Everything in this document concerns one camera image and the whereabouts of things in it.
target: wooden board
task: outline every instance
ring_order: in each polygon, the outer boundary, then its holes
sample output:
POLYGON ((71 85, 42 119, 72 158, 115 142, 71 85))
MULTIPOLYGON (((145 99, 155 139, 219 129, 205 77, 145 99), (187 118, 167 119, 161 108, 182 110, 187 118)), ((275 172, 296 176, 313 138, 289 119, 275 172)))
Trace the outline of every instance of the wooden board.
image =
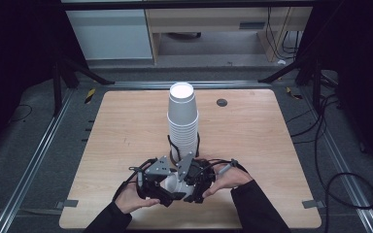
MULTIPOLYGON (((290 228, 319 227, 317 209, 302 206, 313 197, 274 93, 217 89, 195 94, 201 156, 237 159, 290 228), (227 100, 226 107, 217 105, 220 98, 227 100)), ((168 154, 168 95, 168 90, 105 94, 68 196, 79 204, 65 207, 61 227, 86 228, 129 177, 128 167, 168 154)), ((241 228, 226 189, 203 204, 174 201, 169 208, 158 205, 132 215, 131 229, 241 228)))

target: person's left hand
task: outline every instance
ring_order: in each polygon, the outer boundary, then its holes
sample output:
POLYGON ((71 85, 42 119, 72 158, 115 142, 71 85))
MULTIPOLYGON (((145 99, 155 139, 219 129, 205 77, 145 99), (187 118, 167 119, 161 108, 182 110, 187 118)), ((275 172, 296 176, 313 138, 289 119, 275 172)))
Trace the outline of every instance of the person's left hand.
POLYGON ((137 176, 131 179, 130 183, 123 189, 117 200, 115 200, 115 204, 117 204, 118 208, 124 214, 129 214, 142 207, 151 207, 159 203, 159 199, 142 199, 139 197, 136 190, 136 183, 134 183, 136 179, 137 176))

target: white wall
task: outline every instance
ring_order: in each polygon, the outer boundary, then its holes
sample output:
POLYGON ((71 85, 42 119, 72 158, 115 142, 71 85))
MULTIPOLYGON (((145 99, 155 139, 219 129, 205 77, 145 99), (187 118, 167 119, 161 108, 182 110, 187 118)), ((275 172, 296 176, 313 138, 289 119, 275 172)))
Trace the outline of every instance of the white wall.
MULTIPOLYGON (((108 2, 114 0, 62 0, 108 2)), ((86 60, 153 59, 144 10, 67 12, 86 60)))

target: black sleeve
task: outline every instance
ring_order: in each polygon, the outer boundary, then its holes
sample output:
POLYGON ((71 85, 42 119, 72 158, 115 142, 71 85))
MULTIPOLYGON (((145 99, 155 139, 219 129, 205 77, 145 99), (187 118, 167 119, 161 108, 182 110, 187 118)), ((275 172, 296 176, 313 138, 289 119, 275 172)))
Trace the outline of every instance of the black sleeve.
POLYGON ((130 214, 124 214, 114 202, 111 202, 86 228, 84 233, 124 232, 131 220, 130 214))
POLYGON ((255 181, 233 188, 231 195, 244 232, 290 232, 255 181))

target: gray carpet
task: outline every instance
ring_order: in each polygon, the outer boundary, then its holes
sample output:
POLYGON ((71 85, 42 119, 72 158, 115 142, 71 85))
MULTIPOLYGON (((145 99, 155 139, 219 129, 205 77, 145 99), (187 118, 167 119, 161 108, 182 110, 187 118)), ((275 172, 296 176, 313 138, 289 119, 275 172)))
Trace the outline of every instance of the gray carpet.
MULTIPOLYGON (((182 68, 182 69, 118 69, 97 70, 98 74, 114 81, 216 81, 216 80, 253 80, 272 74, 276 68, 242 68, 239 70, 221 68, 182 68)), ((309 110, 305 99, 295 99, 286 93, 285 86, 290 85, 292 93, 301 93, 293 84, 295 73, 288 74, 282 81, 276 81, 274 90, 285 120, 301 115, 309 110)), ((81 156, 85 149, 85 141, 102 101, 103 94, 110 90, 92 80, 81 76, 81 84, 75 90, 69 109, 62 120, 51 146, 46 153, 41 167, 30 186, 22 204, 22 209, 53 209, 56 202, 67 198, 81 156), (85 104, 88 91, 96 87, 90 104, 85 104)), ((327 89, 327 95, 333 90, 327 89)), ((8 202, 17 182, 21 178, 33 152, 38 147, 46 127, 51 121, 53 97, 51 82, 41 83, 29 88, 23 95, 21 104, 32 107, 32 113, 23 120, 11 122, 0 137, 0 209, 8 202)), ((359 142, 345 118, 343 110, 333 104, 328 107, 325 119, 328 129, 338 147, 342 151, 352 170, 373 184, 373 156, 359 150, 359 142)), ((19 106, 17 119, 28 114, 28 108, 19 106)), ((288 123, 290 134, 308 128, 315 119, 311 113, 301 116, 288 123)), ((314 139, 315 130, 293 138, 294 142, 314 139)), ((324 200, 324 191, 318 181, 314 167, 313 143, 295 144, 307 182, 316 200, 324 200)), ((327 147, 320 139, 319 160, 322 177, 327 181, 336 173, 327 147)), ((331 191, 345 200, 348 194, 341 182, 336 182, 331 191)), ((324 223, 324 209, 320 209, 324 223)), ((13 221, 9 232, 73 232, 58 226, 59 216, 35 216, 19 214, 13 221)), ((366 232, 356 210, 330 201, 329 232, 366 232)), ((323 227, 312 230, 293 229, 293 232, 323 232, 323 227)))

